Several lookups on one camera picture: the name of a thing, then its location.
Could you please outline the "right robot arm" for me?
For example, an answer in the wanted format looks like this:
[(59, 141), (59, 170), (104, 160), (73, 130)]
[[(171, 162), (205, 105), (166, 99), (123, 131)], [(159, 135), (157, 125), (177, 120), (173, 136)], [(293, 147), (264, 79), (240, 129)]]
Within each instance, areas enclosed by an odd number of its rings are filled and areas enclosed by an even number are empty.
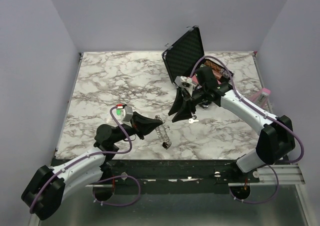
[(209, 67), (202, 67), (195, 73), (197, 82), (186, 76), (177, 76), (175, 101), (169, 111), (172, 121), (196, 122), (196, 106), (210, 101), (222, 107), (244, 122), (258, 134), (254, 150), (238, 158), (230, 169), (230, 177), (241, 182), (248, 172), (263, 165), (272, 165), (295, 148), (291, 119), (277, 117), (249, 102), (227, 83), (218, 83)]

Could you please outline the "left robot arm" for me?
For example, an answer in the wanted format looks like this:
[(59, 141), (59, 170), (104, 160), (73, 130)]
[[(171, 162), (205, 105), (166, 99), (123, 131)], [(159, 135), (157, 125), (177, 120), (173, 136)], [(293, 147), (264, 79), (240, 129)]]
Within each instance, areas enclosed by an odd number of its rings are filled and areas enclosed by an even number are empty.
[(111, 172), (103, 164), (120, 154), (116, 143), (122, 140), (132, 142), (132, 135), (140, 139), (162, 125), (160, 119), (151, 119), (134, 112), (128, 124), (98, 126), (94, 145), (80, 156), (58, 165), (40, 167), (21, 195), (31, 214), (46, 220), (60, 207), (63, 200), (88, 184), (107, 183)]

